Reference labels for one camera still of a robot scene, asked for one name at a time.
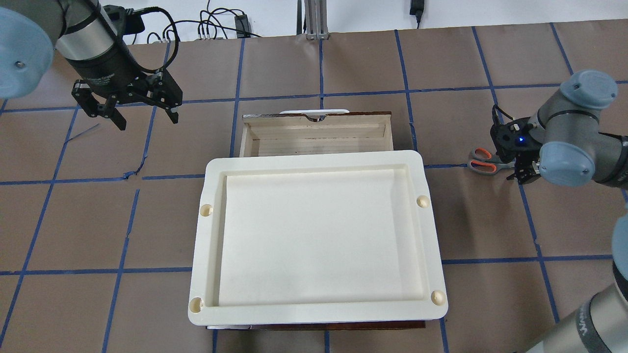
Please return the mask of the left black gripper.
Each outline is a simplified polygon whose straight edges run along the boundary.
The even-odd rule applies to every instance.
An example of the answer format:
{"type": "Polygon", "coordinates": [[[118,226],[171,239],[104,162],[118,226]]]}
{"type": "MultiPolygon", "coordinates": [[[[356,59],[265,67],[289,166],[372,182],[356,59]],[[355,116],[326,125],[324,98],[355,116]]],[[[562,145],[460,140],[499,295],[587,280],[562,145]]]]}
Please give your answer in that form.
{"type": "Polygon", "coordinates": [[[183,92],[167,69],[145,73],[125,58],[73,60],[72,67],[80,76],[72,97],[88,115],[108,118],[126,130],[126,119],[112,105],[142,102],[165,110],[173,124],[179,123],[183,92]]]}

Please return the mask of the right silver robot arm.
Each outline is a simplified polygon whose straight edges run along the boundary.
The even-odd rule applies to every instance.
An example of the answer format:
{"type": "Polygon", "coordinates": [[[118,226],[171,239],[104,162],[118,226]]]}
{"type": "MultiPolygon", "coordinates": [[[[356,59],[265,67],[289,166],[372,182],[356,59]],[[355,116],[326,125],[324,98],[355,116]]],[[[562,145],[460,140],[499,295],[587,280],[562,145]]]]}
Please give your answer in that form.
{"type": "MultiPolygon", "coordinates": [[[[503,161],[514,162],[510,179],[538,178],[563,187],[590,181],[627,189],[627,137],[602,133],[601,112],[617,98],[618,86],[599,70],[581,70],[528,118],[494,121],[491,137],[503,161]]],[[[628,226],[619,218],[611,237],[614,282],[593,295],[525,353],[625,353],[628,350],[628,226]]]]}

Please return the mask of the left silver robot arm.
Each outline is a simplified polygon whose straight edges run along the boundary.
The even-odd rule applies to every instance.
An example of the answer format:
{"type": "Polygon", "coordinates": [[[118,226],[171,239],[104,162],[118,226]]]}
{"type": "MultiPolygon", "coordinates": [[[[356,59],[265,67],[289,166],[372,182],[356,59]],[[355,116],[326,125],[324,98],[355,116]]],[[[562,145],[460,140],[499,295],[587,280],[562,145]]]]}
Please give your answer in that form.
{"type": "Polygon", "coordinates": [[[132,10],[98,0],[3,0],[1,98],[31,94],[59,53],[80,76],[70,94],[89,117],[108,119],[124,130],[127,122],[117,106],[140,102],[163,109],[177,124],[183,92],[168,67],[179,53],[179,36],[157,69],[140,65],[124,43],[124,36],[144,30],[143,16],[153,13],[174,25],[170,13],[157,6],[132,10]]]}

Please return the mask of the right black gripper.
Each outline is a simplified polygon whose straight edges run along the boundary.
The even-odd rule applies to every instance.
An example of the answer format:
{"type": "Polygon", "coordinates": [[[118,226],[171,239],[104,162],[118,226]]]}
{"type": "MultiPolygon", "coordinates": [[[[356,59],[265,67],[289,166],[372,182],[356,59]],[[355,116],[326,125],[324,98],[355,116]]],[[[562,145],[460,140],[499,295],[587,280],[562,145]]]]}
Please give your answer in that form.
{"type": "Polygon", "coordinates": [[[513,173],[508,181],[516,180],[518,185],[530,184],[541,178],[540,157],[538,155],[518,155],[515,158],[513,173]]]}

